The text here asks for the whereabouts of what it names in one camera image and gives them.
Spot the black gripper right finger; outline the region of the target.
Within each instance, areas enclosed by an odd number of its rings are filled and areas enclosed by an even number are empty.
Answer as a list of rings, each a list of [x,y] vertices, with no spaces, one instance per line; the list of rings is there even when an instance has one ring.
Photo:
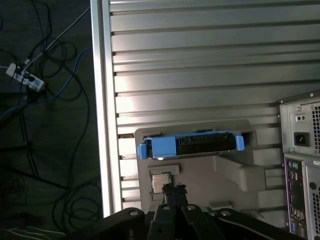
[[[196,240],[302,240],[303,238],[250,215],[221,208],[214,215],[187,200],[186,185],[175,186],[179,207]]]

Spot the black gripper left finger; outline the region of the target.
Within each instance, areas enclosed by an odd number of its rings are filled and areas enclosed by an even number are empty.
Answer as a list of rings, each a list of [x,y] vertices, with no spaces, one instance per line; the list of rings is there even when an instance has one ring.
[[[144,213],[129,207],[66,236],[67,240],[173,240],[176,209],[174,185],[162,187],[163,202]]]

